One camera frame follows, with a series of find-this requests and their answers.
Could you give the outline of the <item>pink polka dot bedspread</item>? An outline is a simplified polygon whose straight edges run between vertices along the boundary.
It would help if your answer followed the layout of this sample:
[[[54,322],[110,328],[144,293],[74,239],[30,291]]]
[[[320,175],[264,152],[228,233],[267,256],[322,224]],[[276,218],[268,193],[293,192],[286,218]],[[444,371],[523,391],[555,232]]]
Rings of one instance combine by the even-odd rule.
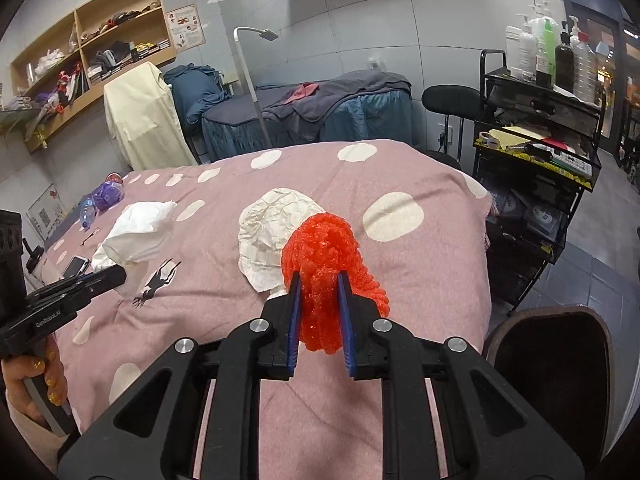
[[[482,350],[491,301],[481,184],[391,140],[318,143],[247,154],[197,167],[134,171],[125,199],[89,232],[72,226],[41,263],[63,271],[88,260],[122,211],[139,202],[177,204],[171,238],[143,264],[138,288],[108,292],[56,334],[80,432],[180,337],[200,344],[257,318],[285,292],[281,247],[311,207],[345,219],[364,265],[390,300],[390,318],[416,336],[461,336]],[[274,263],[254,288],[240,268],[239,232],[255,263]],[[342,350],[300,345],[289,382],[263,382],[261,479],[379,479],[381,387],[354,382]]]

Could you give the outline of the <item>wall poster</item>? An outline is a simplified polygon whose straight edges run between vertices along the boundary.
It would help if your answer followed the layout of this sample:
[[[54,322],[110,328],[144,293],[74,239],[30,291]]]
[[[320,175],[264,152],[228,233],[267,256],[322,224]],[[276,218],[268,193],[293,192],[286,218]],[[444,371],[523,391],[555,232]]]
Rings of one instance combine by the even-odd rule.
[[[206,43],[198,7],[195,4],[167,11],[165,18],[171,43],[178,53]]]

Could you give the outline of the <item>red cloth on bed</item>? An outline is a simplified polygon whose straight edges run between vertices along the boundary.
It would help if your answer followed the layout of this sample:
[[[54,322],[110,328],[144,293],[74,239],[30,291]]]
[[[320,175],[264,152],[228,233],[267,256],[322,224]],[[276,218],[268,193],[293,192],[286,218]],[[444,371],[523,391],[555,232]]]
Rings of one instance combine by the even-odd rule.
[[[304,84],[300,84],[286,96],[286,98],[282,101],[282,104],[292,104],[302,99],[306,99],[308,98],[308,96],[313,96],[317,92],[319,87],[320,84],[317,84],[316,82],[305,82]]]

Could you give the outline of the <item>clear plastic bottle red cap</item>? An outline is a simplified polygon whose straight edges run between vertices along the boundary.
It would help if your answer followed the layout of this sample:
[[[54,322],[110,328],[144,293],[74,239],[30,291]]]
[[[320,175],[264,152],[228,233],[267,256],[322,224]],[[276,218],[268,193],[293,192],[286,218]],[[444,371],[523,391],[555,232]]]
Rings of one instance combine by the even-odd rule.
[[[574,95],[589,104],[596,102],[596,55],[588,44],[586,32],[578,32],[574,51]]]

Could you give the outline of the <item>large crumpled white paper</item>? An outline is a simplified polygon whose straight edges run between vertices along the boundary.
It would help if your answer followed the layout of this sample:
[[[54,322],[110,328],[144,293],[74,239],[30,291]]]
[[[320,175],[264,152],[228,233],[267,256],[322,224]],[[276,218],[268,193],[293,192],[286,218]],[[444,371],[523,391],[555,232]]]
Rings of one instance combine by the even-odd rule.
[[[239,218],[239,269],[255,292],[284,287],[282,250],[308,218],[324,209],[290,188],[273,188],[246,206]]]

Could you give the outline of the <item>small blue water bottle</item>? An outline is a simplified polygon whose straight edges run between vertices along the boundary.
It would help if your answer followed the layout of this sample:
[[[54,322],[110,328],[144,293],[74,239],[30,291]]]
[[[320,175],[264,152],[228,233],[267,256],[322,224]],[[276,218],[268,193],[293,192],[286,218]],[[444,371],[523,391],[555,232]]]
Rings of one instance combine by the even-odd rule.
[[[88,231],[88,229],[92,227],[94,220],[96,220],[97,215],[98,208],[96,208],[96,203],[93,198],[91,196],[86,197],[80,205],[79,211],[81,229]]]

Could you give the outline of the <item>cream cloth covered chair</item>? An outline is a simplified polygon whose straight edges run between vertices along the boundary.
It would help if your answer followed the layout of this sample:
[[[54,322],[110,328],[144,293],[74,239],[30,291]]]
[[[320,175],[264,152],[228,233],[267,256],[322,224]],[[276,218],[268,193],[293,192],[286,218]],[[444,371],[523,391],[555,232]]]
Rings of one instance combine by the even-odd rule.
[[[171,90],[152,63],[127,70],[103,87],[108,132],[134,170],[195,166]]]

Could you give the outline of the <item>white floor lamp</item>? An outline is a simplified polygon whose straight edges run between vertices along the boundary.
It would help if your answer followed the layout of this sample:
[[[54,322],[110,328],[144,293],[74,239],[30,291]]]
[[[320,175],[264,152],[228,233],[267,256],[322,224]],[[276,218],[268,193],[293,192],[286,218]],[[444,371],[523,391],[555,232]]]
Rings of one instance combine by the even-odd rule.
[[[252,100],[260,128],[262,129],[262,136],[264,137],[266,147],[272,148],[268,127],[266,125],[264,116],[262,116],[262,108],[260,107],[260,104],[259,104],[257,91],[255,89],[252,76],[250,76],[250,70],[248,69],[246,57],[243,52],[241,39],[240,39],[241,32],[252,32],[253,34],[258,35],[260,38],[267,41],[277,40],[279,38],[279,35],[269,28],[256,28],[256,27],[250,27],[250,26],[235,27],[235,29],[233,29],[233,32],[232,32],[233,40],[236,47],[236,52],[238,52],[243,75],[245,77],[248,91],[250,92],[250,99]]]

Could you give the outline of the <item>blue massage bed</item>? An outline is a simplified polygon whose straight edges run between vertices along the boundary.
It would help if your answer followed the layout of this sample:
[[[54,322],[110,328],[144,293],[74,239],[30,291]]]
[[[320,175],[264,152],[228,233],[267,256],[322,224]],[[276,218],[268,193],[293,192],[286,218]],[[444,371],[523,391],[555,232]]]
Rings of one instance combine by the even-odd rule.
[[[396,73],[355,70],[310,84],[262,88],[256,96],[260,113],[249,96],[203,113],[210,160],[317,142],[412,142],[411,84]]]

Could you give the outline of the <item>brown trash bin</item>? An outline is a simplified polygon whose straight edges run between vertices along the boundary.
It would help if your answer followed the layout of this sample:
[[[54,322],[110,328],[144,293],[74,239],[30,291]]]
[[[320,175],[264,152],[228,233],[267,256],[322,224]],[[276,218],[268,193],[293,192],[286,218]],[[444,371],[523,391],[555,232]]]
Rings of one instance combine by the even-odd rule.
[[[516,312],[489,332],[483,356],[582,461],[597,466],[613,400],[611,334],[585,306]]]

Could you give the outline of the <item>purple plastic bottle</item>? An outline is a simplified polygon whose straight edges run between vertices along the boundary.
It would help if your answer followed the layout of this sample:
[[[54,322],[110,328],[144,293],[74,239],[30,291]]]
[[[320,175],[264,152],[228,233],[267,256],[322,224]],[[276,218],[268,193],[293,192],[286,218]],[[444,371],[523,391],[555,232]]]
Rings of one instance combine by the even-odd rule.
[[[112,172],[93,192],[92,199],[99,212],[104,212],[124,199],[125,189],[122,177]]]

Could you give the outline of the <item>white crumpled tissue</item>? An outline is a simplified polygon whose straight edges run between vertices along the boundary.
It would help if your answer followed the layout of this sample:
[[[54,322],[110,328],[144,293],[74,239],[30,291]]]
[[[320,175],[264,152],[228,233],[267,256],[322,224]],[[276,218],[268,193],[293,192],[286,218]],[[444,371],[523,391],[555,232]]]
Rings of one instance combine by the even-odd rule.
[[[155,258],[174,232],[177,206],[173,200],[128,205],[93,254],[93,270],[111,266],[130,270]]]

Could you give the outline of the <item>white pump bottle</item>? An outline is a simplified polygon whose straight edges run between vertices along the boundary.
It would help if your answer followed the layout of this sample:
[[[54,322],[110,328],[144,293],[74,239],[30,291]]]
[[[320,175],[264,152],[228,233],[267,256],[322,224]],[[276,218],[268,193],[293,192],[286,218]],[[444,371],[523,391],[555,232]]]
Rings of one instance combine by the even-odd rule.
[[[528,17],[524,13],[518,16],[523,19],[520,36],[518,37],[518,52],[520,52],[520,70],[523,78],[534,82],[536,79],[536,55],[538,51],[537,38],[533,35]]]

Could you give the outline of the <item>black metal utility cart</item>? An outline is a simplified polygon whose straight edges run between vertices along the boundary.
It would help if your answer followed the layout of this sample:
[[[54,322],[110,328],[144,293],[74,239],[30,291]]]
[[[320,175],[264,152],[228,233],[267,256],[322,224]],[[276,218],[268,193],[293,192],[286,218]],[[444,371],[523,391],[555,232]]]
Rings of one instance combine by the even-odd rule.
[[[596,186],[604,108],[562,89],[480,69],[474,178],[497,208],[488,222],[491,295],[518,307],[565,248],[582,196]]]

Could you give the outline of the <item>red foam net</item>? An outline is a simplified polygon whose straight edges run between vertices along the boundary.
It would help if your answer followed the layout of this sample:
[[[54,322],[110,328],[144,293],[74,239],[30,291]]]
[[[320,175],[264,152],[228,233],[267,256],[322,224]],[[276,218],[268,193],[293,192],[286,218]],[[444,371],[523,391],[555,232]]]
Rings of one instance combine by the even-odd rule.
[[[290,236],[282,249],[284,284],[299,275],[302,285],[300,340],[309,351],[334,354],[342,348],[337,277],[346,272],[354,294],[373,300],[378,314],[390,314],[390,300],[364,265],[352,227],[329,212],[314,214]]]

